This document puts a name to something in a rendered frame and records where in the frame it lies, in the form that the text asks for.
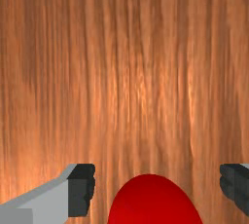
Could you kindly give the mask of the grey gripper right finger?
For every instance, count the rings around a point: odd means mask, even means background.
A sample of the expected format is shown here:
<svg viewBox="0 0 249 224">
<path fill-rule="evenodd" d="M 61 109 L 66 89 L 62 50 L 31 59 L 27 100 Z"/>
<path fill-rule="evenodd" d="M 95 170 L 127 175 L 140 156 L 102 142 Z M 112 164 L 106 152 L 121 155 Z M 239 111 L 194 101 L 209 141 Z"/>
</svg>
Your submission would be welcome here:
<svg viewBox="0 0 249 224">
<path fill-rule="evenodd" d="M 249 164 L 222 164 L 220 174 L 223 194 L 249 216 Z"/>
</svg>

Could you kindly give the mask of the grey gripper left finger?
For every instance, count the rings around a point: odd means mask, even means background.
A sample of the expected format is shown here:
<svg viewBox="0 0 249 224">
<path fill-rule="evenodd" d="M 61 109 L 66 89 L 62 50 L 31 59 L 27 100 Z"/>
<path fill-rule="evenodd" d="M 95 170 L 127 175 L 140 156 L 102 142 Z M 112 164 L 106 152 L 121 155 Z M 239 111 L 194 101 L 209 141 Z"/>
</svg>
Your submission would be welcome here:
<svg viewBox="0 0 249 224">
<path fill-rule="evenodd" d="M 0 205 L 0 224 L 64 224 L 86 217 L 94 174 L 94 164 L 69 165 L 59 177 Z"/>
</svg>

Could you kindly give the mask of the red ball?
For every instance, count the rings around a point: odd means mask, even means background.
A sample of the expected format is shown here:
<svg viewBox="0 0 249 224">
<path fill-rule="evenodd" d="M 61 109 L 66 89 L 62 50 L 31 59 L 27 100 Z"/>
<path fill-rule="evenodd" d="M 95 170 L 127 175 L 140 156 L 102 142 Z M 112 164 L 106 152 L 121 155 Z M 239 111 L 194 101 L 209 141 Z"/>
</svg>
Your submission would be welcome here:
<svg viewBox="0 0 249 224">
<path fill-rule="evenodd" d="M 169 179 L 142 174 L 116 195 L 108 224 L 203 224 L 186 193 Z"/>
</svg>

